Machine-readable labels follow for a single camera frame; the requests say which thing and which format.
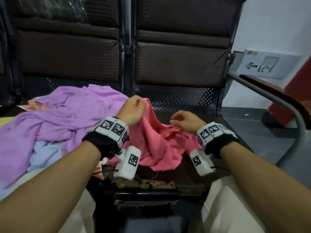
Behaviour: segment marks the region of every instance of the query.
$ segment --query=person's left hand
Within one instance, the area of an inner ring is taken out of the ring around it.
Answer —
[[[138,105],[141,100],[142,98],[139,96],[128,98],[117,113],[117,117],[129,127],[138,123],[142,118],[142,113],[147,106],[147,102],[142,101],[140,105]]]

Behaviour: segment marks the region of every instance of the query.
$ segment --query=yellow cloth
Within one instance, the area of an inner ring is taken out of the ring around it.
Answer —
[[[13,120],[13,118],[15,118],[15,117],[4,117],[4,118],[0,118],[0,127],[1,127],[3,124],[6,124],[6,123],[10,122],[11,120]]]

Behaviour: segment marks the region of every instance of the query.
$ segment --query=forearm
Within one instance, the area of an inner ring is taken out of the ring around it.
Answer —
[[[0,202],[0,232],[58,232],[79,201],[99,159],[98,149],[84,141],[19,187]]]
[[[272,232],[311,232],[311,192],[305,186],[238,143],[223,147],[220,156]]]

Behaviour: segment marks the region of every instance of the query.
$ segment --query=wristband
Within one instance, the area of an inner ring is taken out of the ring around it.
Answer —
[[[220,157],[220,149],[225,145],[233,141],[239,142],[234,132],[215,122],[204,125],[197,131],[196,136],[205,153],[212,153],[216,157]]]
[[[129,128],[117,117],[107,117],[87,129],[82,141],[93,143],[103,157],[113,157],[121,152],[123,144],[128,141]]]

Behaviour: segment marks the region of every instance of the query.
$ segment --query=metal armrest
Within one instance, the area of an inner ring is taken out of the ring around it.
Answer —
[[[252,91],[255,91],[259,95],[278,103],[293,112],[299,135],[292,146],[276,164],[276,166],[282,169],[287,168],[296,153],[305,152],[303,148],[308,144],[307,137],[311,136],[311,116],[308,109],[295,98],[285,94],[282,89],[271,85],[268,82],[257,78],[251,78],[246,75],[239,75],[236,72],[229,72],[228,76]]]

